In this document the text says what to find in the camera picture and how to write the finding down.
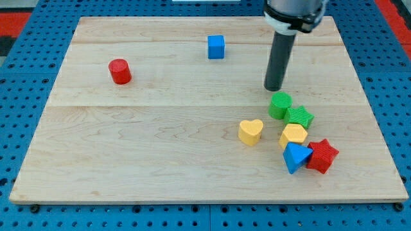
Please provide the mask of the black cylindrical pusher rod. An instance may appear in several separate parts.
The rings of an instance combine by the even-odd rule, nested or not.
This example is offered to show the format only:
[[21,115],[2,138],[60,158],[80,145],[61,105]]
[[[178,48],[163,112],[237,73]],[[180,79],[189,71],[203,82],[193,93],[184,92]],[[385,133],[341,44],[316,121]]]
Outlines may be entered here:
[[266,90],[275,92],[281,89],[294,41],[295,35],[274,33],[264,80]]

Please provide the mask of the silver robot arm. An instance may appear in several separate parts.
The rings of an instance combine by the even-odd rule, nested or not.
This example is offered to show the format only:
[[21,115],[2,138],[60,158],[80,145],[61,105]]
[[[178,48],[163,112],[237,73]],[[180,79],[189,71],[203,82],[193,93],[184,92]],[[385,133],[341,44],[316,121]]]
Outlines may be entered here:
[[281,89],[288,62],[298,32],[311,33],[325,12],[328,0],[266,0],[263,13],[274,29],[264,87]]

